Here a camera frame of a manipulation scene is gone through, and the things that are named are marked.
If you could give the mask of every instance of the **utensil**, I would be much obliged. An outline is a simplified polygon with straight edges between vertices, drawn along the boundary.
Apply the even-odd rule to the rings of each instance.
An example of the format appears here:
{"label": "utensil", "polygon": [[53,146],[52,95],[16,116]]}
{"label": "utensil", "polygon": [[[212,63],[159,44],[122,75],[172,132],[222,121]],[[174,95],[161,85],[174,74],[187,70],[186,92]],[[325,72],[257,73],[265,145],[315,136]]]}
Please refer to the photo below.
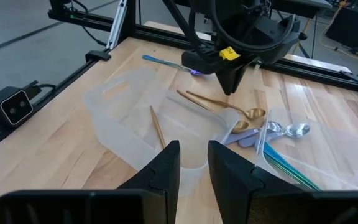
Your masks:
{"label": "utensil", "polygon": [[284,171],[290,177],[294,178],[299,183],[313,189],[321,190],[315,183],[313,183],[309,178],[303,175],[290,163],[288,163],[276,150],[274,150],[267,142],[264,145],[264,156],[269,162],[277,166],[279,169]]}
{"label": "utensil", "polygon": [[[183,96],[184,98],[186,98],[187,100],[190,100],[191,102],[197,104],[198,106],[212,112],[212,113],[215,113],[215,111],[213,111],[211,108],[208,108],[207,106],[205,106],[204,104],[200,103],[199,101],[189,97],[188,95],[186,95],[184,92],[180,91],[180,90],[177,90],[177,93],[179,93],[181,96]],[[235,125],[235,127],[233,128],[232,130],[232,133],[235,132],[235,131],[238,131],[238,132],[243,132],[245,131],[247,128],[248,128],[248,122],[246,121],[238,121],[237,124]]]}
{"label": "utensil", "polygon": [[[282,129],[279,132],[267,133],[266,134],[266,142],[270,142],[274,139],[277,139],[281,136],[288,136],[290,138],[300,138],[304,135],[308,134],[310,131],[310,126],[305,123],[297,123],[288,125],[286,128]],[[238,141],[238,145],[240,147],[251,147],[257,141],[258,136],[251,136],[248,138],[243,138]]]}
{"label": "utensil", "polygon": [[152,113],[153,125],[154,125],[155,130],[157,131],[158,139],[160,140],[160,144],[161,144],[161,148],[165,149],[166,144],[165,144],[164,136],[162,135],[162,131],[160,128],[160,124],[158,123],[157,115],[155,114],[155,111],[151,105],[150,105],[150,112]]}
{"label": "utensil", "polygon": [[[282,131],[281,124],[278,124],[277,122],[274,122],[274,121],[269,121],[267,123],[266,128],[267,128],[267,130],[273,131],[273,132],[281,132]],[[249,137],[261,132],[261,130],[262,130],[262,128],[252,128],[252,129],[248,129],[242,133],[230,134],[229,137],[227,137],[227,140],[224,144],[228,145],[228,144],[236,142],[240,139],[249,138]]]}
{"label": "utensil", "polygon": [[187,72],[190,72],[192,75],[204,75],[201,72],[193,70],[193,69],[188,68],[186,66],[183,66],[183,65],[180,65],[180,64],[177,64],[177,63],[173,63],[173,62],[164,61],[164,60],[161,60],[161,59],[157,59],[157,58],[151,57],[149,55],[143,55],[142,59],[149,60],[149,61],[152,61],[152,62],[162,63],[164,65],[169,65],[169,66],[173,66],[173,67],[176,67],[176,68],[180,68],[180,69],[183,69],[183,70],[185,70]]}
{"label": "utensil", "polygon": [[262,108],[252,108],[246,111],[246,117],[250,120],[258,119],[266,115]]}
{"label": "utensil", "polygon": [[[214,99],[211,99],[211,98],[208,98],[208,97],[205,97],[205,96],[201,96],[197,93],[193,93],[192,91],[186,91],[186,93],[190,94],[190,95],[193,95],[195,97],[198,97],[202,100],[206,100],[208,102],[211,102],[211,103],[214,103],[214,104],[217,104],[219,106],[223,106],[223,107],[230,107],[230,108],[233,108],[237,111],[240,111],[246,118],[250,119],[251,115],[252,115],[252,119],[257,119],[257,118],[261,118],[263,116],[265,116],[266,114],[266,111],[263,110],[262,108],[254,108],[254,109],[251,109],[251,110],[247,110],[247,111],[243,111],[240,107],[238,106],[234,106],[234,105],[231,105],[229,103],[226,103],[226,102],[223,102],[223,101],[220,101],[220,100],[214,100]],[[240,120],[236,126],[233,128],[232,130],[232,133],[241,133],[241,132],[244,132],[247,128],[248,128],[248,122],[247,121],[243,121],[243,120]]]}

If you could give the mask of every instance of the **chopstick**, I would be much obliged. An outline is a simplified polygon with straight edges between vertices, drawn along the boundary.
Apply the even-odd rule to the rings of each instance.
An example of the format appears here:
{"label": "chopstick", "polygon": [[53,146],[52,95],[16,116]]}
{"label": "chopstick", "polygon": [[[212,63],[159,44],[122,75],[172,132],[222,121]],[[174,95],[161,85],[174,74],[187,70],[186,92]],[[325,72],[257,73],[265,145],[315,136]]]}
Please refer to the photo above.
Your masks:
{"label": "chopstick", "polygon": [[152,113],[152,120],[153,120],[153,125],[155,130],[157,131],[158,134],[158,139],[160,140],[160,145],[162,147],[162,149],[165,149],[165,141],[164,141],[164,136],[162,135],[162,131],[160,128],[160,124],[158,123],[158,119],[157,119],[157,115],[155,115],[155,111],[153,109],[153,106],[150,105],[150,112]]}
{"label": "chopstick", "polygon": [[265,157],[274,165],[276,165],[279,169],[284,171],[290,177],[294,178],[300,184],[303,184],[310,189],[313,190],[321,190],[313,181],[299,172],[295,167],[289,164],[279,153],[274,150],[268,143],[265,142],[264,147],[264,155]]}
{"label": "chopstick", "polygon": [[201,96],[200,94],[193,93],[193,92],[190,91],[190,90],[187,90],[186,93],[189,94],[189,95],[198,97],[198,98],[200,98],[200,99],[202,99],[202,100],[206,100],[206,101],[211,102],[211,103],[214,103],[214,104],[216,104],[216,105],[225,107],[225,108],[227,108],[227,107],[233,108],[233,109],[239,111],[240,113],[242,113],[246,118],[248,118],[247,113],[246,113],[244,110],[242,110],[240,107],[238,107],[238,106],[231,105],[230,103],[226,103],[226,102],[223,102],[223,101],[221,101],[221,100],[214,100],[214,99],[208,98],[208,97],[206,97],[206,96]]}
{"label": "chopstick", "polygon": [[195,100],[195,99],[193,99],[192,97],[188,96],[186,93],[184,93],[184,92],[182,92],[182,91],[180,91],[180,90],[177,90],[177,93],[179,93],[179,95],[183,96],[183,97],[186,98],[187,100],[189,100],[189,101],[191,101],[191,102],[197,104],[198,106],[200,106],[200,107],[202,107],[202,108],[204,108],[204,109],[206,109],[206,110],[208,110],[208,111],[214,113],[214,111],[213,111],[211,108],[209,108],[209,107],[205,106],[204,104],[200,103],[198,100]]}

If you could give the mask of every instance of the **metal frame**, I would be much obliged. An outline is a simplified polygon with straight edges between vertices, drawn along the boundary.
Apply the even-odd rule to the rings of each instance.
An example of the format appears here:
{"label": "metal frame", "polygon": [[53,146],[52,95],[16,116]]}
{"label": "metal frame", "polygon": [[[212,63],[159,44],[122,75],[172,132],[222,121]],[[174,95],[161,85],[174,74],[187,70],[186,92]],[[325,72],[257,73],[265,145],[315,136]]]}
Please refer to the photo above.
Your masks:
{"label": "metal frame", "polygon": [[[185,35],[136,24],[135,21],[136,2],[135,0],[126,0],[126,1],[127,1],[127,9],[124,16],[124,21],[122,23],[122,30],[121,33],[119,34],[119,40],[117,44],[120,44],[123,40],[125,40],[128,37],[133,37],[136,39],[147,40],[150,42],[168,45],[179,49],[192,49],[192,46]],[[163,1],[165,4],[173,4],[172,0],[163,0]],[[71,24],[77,24],[85,27],[99,29],[106,32],[111,31],[111,27],[114,22],[113,18],[99,16],[96,14],[85,15],[84,12],[80,12],[80,11],[77,12],[76,14],[81,15],[81,17],[75,17],[72,14],[63,11],[62,8],[57,8],[56,5],[54,4],[52,4],[52,10],[48,12],[49,18],[51,19],[56,19],[62,22],[68,22]],[[42,97],[38,102],[34,104],[34,113],[36,113],[38,110],[44,107],[49,101],[53,100],[55,96],[57,96],[66,87],[72,84],[77,78],[79,78],[82,74],[84,74],[98,61],[99,59],[87,61],[78,70],[76,70],[66,79],[64,79],[64,81],[62,81],[59,85],[57,85],[56,89],[53,92],[46,94],[44,97]],[[315,82],[320,82],[328,85],[338,86],[340,88],[345,88],[348,90],[358,91],[358,75],[354,75],[351,73],[337,72],[334,70],[315,67],[312,65],[294,62],[287,59],[280,59],[278,62],[276,62],[273,65],[262,64],[260,66],[261,68],[266,70],[280,72],[286,75],[292,75],[298,78],[312,80]],[[15,128],[5,128],[0,130],[0,141],[2,141],[6,136],[8,136],[14,130]]]}
{"label": "metal frame", "polygon": [[106,44],[106,48],[113,49],[118,43],[119,34],[121,33],[122,23],[125,18],[125,13],[127,11],[127,0],[122,0],[122,3],[118,5],[116,19],[114,20],[109,39]]}

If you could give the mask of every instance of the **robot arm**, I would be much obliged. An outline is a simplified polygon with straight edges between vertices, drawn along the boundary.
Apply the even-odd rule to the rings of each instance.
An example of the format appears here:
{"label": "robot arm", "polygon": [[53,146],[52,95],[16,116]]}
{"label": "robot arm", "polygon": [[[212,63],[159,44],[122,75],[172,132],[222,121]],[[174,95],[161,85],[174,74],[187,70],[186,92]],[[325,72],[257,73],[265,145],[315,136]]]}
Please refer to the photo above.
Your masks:
{"label": "robot arm", "polygon": [[[299,23],[294,15],[280,22],[269,19],[269,0],[189,0],[189,24],[173,0],[163,1],[193,46],[182,54],[182,64],[201,73],[215,73],[227,95],[236,91],[248,64],[256,60],[275,63],[292,45],[306,39],[294,29]],[[196,12],[212,20],[213,45],[196,35]]]}

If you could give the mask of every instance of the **wooden table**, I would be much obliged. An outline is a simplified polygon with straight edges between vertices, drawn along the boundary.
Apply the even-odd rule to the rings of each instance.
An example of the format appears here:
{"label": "wooden table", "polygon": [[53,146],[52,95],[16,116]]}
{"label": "wooden table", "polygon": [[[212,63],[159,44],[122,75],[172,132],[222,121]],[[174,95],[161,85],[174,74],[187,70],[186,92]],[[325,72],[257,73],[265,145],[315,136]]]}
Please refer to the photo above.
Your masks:
{"label": "wooden table", "polygon": [[[0,195],[17,189],[115,189],[132,177],[136,171],[99,143],[83,95],[141,65],[156,69],[171,90],[190,86],[195,92],[244,109],[286,108],[358,136],[356,92],[249,67],[237,92],[226,96],[214,75],[192,77],[142,60],[143,54],[149,54],[180,63],[181,53],[180,49],[132,38],[117,46],[110,53],[111,60],[98,62],[0,142]],[[245,158],[255,154],[235,144],[230,148]],[[221,223],[208,172],[192,195],[179,198],[177,223]]]}

